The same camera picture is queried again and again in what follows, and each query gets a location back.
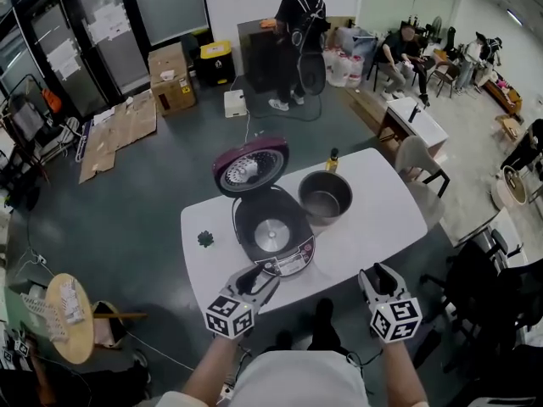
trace yellow container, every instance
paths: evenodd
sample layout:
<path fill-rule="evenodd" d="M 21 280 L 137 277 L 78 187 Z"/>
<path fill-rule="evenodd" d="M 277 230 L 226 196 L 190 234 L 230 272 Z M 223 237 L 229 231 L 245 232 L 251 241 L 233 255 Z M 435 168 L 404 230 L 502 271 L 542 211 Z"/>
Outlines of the yellow container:
<path fill-rule="evenodd" d="M 200 47 L 202 78 L 210 86 L 233 82 L 236 78 L 230 41 L 219 41 Z"/>

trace metal pot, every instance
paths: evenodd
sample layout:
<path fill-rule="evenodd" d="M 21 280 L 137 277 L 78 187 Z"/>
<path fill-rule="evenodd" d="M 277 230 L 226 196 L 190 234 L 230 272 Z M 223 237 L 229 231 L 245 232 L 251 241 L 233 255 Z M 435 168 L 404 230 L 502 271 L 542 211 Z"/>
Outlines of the metal pot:
<path fill-rule="evenodd" d="M 312 172 L 299 184 L 299 202 L 314 226 L 332 225 L 349 209 L 353 192 L 349 183 L 326 170 Z"/>

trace black cap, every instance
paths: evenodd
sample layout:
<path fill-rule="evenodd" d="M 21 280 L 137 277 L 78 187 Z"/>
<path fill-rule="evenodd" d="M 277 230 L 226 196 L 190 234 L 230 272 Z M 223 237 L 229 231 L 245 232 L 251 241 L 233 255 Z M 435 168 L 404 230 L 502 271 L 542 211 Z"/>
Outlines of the black cap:
<path fill-rule="evenodd" d="M 486 42 L 486 36 L 481 35 L 478 31 L 475 32 L 475 35 L 477 36 L 477 39 L 479 39 L 482 42 Z"/>

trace white shirt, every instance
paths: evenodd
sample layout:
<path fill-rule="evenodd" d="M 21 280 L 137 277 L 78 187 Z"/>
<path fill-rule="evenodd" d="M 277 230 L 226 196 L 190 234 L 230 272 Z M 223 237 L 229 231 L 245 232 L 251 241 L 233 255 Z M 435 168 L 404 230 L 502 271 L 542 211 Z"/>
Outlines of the white shirt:
<path fill-rule="evenodd" d="M 239 377 L 231 407 L 369 407 L 360 371 L 333 351 L 271 351 Z M 168 392 L 157 407 L 206 407 Z"/>

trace small bottle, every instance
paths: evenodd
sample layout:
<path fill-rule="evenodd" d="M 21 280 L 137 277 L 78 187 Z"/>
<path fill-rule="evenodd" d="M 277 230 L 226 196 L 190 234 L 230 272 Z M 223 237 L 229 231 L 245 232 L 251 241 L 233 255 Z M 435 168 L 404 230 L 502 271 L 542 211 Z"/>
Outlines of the small bottle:
<path fill-rule="evenodd" d="M 329 172 L 336 171 L 336 169 L 338 168 L 338 153 L 339 150 L 337 148 L 332 148 L 330 158 L 326 162 L 325 170 L 328 170 Z"/>

